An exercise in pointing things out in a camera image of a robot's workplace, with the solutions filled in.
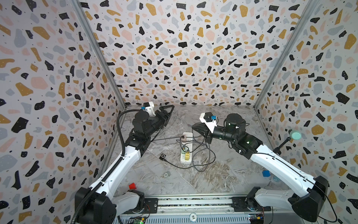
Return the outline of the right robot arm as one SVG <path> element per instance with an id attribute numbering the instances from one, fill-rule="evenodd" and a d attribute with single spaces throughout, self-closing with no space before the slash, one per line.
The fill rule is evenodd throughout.
<path id="1" fill-rule="evenodd" d="M 246 196 L 245 205 L 251 211 L 265 207 L 277 207 L 294 211 L 308 222 L 317 222 L 325 201 L 328 201 L 329 182 L 322 176 L 313 177 L 294 167 L 271 150 L 261 140 L 246 132 L 246 120 L 237 113 L 229 114 L 224 125 L 217 124 L 211 112 L 202 113 L 200 122 L 192 129 L 211 144 L 213 139 L 230 143 L 245 158 L 261 165 L 283 181 L 289 190 L 267 190 L 254 187 Z"/>

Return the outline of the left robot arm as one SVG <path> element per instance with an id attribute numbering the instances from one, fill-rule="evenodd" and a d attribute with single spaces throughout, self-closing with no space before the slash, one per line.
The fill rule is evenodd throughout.
<path id="1" fill-rule="evenodd" d="M 90 187 L 81 187 L 76 192 L 72 224 L 112 224 L 127 211 L 143 209 L 142 192 L 129 190 L 119 197 L 114 194 L 154 140 L 152 135 L 167 126 L 174 108 L 174 105 L 165 105 L 154 110 L 154 104 L 149 102 L 141 109 L 133 110 L 133 129 L 128 139 L 124 140 L 121 131 L 118 131 L 121 154 Z"/>

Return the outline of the yellow USB charger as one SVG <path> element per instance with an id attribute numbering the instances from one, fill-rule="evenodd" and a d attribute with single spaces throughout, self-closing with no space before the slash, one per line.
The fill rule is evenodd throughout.
<path id="1" fill-rule="evenodd" d="M 186 151 L 186 153 L 185 153 L 185 160 L 186 160 L 186 161 L 190 160 L 190 151 Z"/>

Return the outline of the white power strip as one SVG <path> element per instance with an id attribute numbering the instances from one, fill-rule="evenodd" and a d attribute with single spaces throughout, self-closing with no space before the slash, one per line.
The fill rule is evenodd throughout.
<path id="1" fill-rule="evenodd" d="M 182 136 L 185 135 L 186 136 L 186 142 L 183 142 L 180 138 L 179 143 L 180 143 L 180 148 L 181 148 L 181 154 L 180 154 L 180 162 L 184 165 L 189 165 L 192 163 L 192 159 L 193 159 L 193 140 L 194 140 L 194 136 L 193 133 L 190 132 L 184 132 L 182 134 Z M 182 147 L 186 146 L 187 151 L 190 151 L 190 160 L 186 161 L 185 160 L 185 153 L 184 151 L 182 151 Z"/>

